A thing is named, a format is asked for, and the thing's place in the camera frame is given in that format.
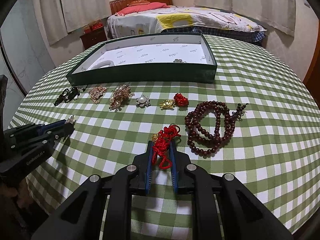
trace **red knotted string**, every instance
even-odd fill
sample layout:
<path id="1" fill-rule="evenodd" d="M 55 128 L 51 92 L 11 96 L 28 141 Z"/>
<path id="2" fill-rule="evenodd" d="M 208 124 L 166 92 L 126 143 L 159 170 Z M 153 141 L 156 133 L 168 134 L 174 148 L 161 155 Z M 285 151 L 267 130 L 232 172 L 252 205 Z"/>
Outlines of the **red knotted string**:
<path id="1" fill-rule="evenodd" d="M 174 101 L 176 101 L 176 104 L 178 106 L 187 106 L 189 105 L 188 98 L 185 98 L 182 94 L 176 93 L 176 95 L 173 97 Z"/>
<path id="2" fill-rule="evenodd" d="M 181 136 L 179 134 L 180 127 L 178 125 L 170 125 L 169 127 L 164 127 L 163 130 L 158 132 L 159 138 L 155 142 L 153 149 L 153 155 L 152 155 L 152 164 L 155 165 L 157 161 L 157 156 L 159 155 L 162 160 L 159 164 L 159 168 L 161 169 L 168 169 L 172 166 L 172 162 L 165 156 L 165 153 L 168 150 L 170 141 L 176 137 Z"/>

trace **orange pillow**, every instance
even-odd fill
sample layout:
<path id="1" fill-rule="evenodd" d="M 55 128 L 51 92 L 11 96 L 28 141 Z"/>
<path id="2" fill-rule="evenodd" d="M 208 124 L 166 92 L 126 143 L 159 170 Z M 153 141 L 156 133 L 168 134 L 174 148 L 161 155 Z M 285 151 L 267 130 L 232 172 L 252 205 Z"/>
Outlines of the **orange pillow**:
<path id="1" fill-rule="evenodd" d="M 128 6 L 136 6 L 136 5 L 146 5 L 149 4 L 149 1 L 146 0 L 137 0 L 137 1 L 132 1 L 131 3 L 128 4 Z"/>

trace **green and white tablecloth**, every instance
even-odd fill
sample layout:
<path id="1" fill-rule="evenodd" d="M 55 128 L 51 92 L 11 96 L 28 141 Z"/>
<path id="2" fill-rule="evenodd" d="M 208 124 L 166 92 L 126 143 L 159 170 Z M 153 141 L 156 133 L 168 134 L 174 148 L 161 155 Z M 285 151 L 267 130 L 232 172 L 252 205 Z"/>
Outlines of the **green and white tablecloth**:
<path id="1" fill-rule="evenodd" d="M 26 96 L 10 127 L 30 122 L 51 123 L 75 115 L 70 140 L 60 142 L 53 156 L 28 175 L 33 198 L 52 212 L 90 175 L 108 176 L 145 152 L 151 134 L 170 123 L 180 125 L 177 145 L 193 163 L 212 174 L 234 174 L 291 231 L 297 230 L 320 203 L 320 111 L 294 72 L 263 48 L 228 38 L 205 36 L 218 63 L 214 84 L 187 82 L 132 82 L 135 96 L 121 110 L 108 109 L 118 83 L 103 84 L 108 91 L 100 104 L 88 91 L 77 101 L 57 107 L 53 102 L 70 88 L 65 75 L 98 44 L 47 73 Z M 161 110 L 159 103 L 182 93 L 188 110 Z M 140 95 L 151 106 L 135 106 Z M 202 101 L 250 103 L 233 138 L 211 158 L 191 153 L 184 116 Z M 212 133 L 215 118 L 201 125 Z M 150 195 L 132 199 L 132 239 L 191 239 L 191 201 L 175 196 L 170 171 L 153 171 Z"/>

